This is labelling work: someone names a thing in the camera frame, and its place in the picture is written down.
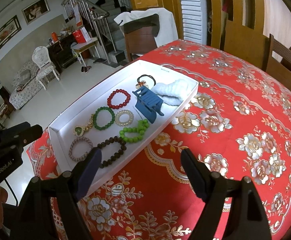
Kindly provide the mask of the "framed picture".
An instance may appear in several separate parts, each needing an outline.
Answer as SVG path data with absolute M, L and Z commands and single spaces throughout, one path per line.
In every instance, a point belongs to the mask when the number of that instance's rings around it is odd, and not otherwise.
M 22 14 L 26 20 L 27 25 L 48 12 L 50 12 L 50 9 L 47 0 L 37 0 L 36 2 L 22 9 Z
M 0 28 L 0 50 L 3 46 L 12 39 L 19 31 L 21 31 L 21 25 L 17 16 L 12 17 L 7 23 Z

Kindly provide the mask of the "chair with white cloth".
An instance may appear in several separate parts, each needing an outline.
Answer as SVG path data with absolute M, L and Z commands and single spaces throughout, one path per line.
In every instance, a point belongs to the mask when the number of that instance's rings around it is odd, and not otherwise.
M 125 40 L 128 60 L 178 39 L 174 15 L 165 8 L 122 12 L 114 18 Z

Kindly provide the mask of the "floral sofa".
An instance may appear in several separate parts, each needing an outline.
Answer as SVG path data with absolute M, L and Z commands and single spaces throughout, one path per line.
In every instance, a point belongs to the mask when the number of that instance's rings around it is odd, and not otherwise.
M 9 98 L 9 102 L 15 109 L 21 109 L 43 89 L 36 79 L 38 72 L 39 67 L 32 60 L 29 60 L 15 74 L 12 82 L 13 92 Z

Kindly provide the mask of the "wooden chair right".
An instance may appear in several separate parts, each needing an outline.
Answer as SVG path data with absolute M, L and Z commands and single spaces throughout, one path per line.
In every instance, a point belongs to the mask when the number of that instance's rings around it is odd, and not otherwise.
M 291 91 L 291 50 L 269 35 L 269 56 L 265 72 Z

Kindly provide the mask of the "stair railing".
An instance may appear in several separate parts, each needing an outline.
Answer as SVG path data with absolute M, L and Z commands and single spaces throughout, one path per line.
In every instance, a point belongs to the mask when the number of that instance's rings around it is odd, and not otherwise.
M 116 45 L 114 44 L 114 39 L 110 30 L 107 18 L 109 17 L 109 12 L 102 9 L 98 5 L 92 3 L 89 0 L 63 0 L 61 5 L 67 15 L 67 20 L 75 18 L 74 9 L 75 6 L 78 7 L 78 13 L 80 18 L 88 22 L 92 30 L 95 31 L 98 42 L 105 54 L 107 63 L 111 64 L 113 61 L 109 56 L 110 51 L 108 46 L 111 44 L 113 51 L 117 51 Z

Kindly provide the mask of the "red floral tablecloth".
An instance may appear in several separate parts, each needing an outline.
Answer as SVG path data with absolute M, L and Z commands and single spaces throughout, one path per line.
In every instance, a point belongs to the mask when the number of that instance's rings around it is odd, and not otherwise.
M 273 239 L 291 227 L 291 92 L 232 55 L 175 41 L 142 57 L 198 83 L 171 123 L 79 202 L 94 239 L 187 239 L 204 204 L 180 163 L 197 160 L 257 187 Z

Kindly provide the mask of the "white louvered door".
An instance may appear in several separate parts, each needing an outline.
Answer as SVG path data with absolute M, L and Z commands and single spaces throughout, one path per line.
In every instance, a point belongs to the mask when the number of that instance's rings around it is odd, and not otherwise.
M 184 40 L 207 44 L 207 0 L 180 0 Z

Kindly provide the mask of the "small wooden side table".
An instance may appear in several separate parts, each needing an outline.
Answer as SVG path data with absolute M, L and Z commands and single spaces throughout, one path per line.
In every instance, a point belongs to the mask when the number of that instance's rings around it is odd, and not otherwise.
M 86 63 L 84 58 L 82 57 L 82 53 L 85 52 L 86 50 L 92 49 L 93 55 L 94 53 L 97 54 L 97 57 L 100 58 L 100 53 L 97 48 L 98 44 L 98 38 L 93 37 L 90 41 L 85 42 L 85 43 L 78 43 L 74 46 L 71 46 L 71 50 L 75 53 L 77 56 L 79 62 L 82 64 L 83 67 L 86 67 Z

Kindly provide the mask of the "red gift box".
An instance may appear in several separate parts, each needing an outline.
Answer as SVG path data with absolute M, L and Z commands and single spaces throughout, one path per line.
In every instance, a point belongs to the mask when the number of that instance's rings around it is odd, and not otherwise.
M 91 40 L 90 35 L 88 34 L 85 27 L 81 27 L 75 31 L 73 31 L 73 36 L 77 43 L 86 43 Z

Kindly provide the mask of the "white shallow box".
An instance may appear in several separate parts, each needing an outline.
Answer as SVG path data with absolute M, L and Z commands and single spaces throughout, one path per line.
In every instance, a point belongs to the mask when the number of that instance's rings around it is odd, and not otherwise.
M 151 124 L 135 107 L 132 93 L 142 86 L 152 89 L 157 83 L 170 84 L 186 80 L 191 92 L 179 106 L 165 103 L 164 116 L 157 114 Z M 168 67 L 138 60 L 114 73 L 63 111 L 48 128 L 56 160 L 62 172 L 73 170 L 90 148 L 101 145 L 101 161 L 88 193 L 96 191 L 144 149 L 181 112 L 198 91 L 198 82 Z M 75 126 L 87 124 L 93 116 L 93 127 L 82 137 L 73 133 Z

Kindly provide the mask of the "white ornate chair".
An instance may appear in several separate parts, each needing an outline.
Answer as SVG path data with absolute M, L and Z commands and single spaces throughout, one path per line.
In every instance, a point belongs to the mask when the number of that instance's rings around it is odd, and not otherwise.
M 32 54 L 32 61 L 38 66 L 39 71 L 36 75 L 37 82 L 47 90 L 46 86 L 43 84 L 43 79 L 45 79 L 50 73 L 53 73 L 55 78 L 60 81 L 59 72 L 56 70 L 56 66 L 51 61 L 49 57 L 48 48 L 45 46 L 36 47 Z

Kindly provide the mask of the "white fluffy scrunchie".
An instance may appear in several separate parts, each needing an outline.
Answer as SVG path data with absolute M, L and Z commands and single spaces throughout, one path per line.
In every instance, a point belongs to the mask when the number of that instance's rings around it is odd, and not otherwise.
M 181 105 L 191 90 L 191 85 L 183 79 L 176 80 L 170 84 L 157 83 L 151 89 L 165 104 L 170 106 Z

